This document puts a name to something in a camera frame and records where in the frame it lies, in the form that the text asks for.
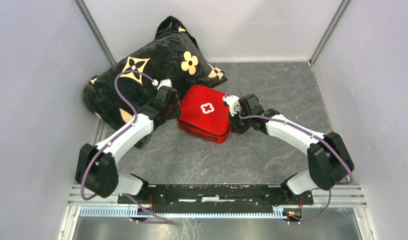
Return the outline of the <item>red medicine kit case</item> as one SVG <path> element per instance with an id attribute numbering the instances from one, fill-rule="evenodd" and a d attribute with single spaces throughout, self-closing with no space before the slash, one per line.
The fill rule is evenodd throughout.
<path id="1" fill-rule="evenodd" d="M 180 103 L 178 127 L 189 135 L 216 144 L 224 143 L 230 132 L 229 108 L 224 93 L 204 85 L 194 85 Z"/>

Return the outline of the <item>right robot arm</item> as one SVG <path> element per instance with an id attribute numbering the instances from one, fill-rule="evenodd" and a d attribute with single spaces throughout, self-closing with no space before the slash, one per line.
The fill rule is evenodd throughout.
<path id="1" fill-rule="evenodd" d="M 329 191 L 336 185 L 353 183 L 355 166 L 338 133 L 310 130 L 272 108 L 264 109 L 254 94 L 243 97 L 225 95 L 222 101 L 229 109 L 232 132 L 240 135 L 253 129 L 283 140 L 307 157 L 307 170 L 281 183 L 280 196 L 283 202 L 293 204 L 306 191 Z"/>

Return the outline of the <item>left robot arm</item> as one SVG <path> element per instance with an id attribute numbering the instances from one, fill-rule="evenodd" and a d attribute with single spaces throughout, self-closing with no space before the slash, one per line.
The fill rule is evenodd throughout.
<path id="1" fill-rule="evenodd" d="M 138 114 L 107 139 L 91 145 L 86 143 L 79 151 L 75 180 L 80 184 L 84 200 L 96 196 L 126 194 L 137 204 L 148 200 L 147 181 L 134 175 L 120 175 L 117 164 L 141 140 L 167 120 L 180 117 L 180 92 L 162 86 L 156 97 L 143 105 Z"/>

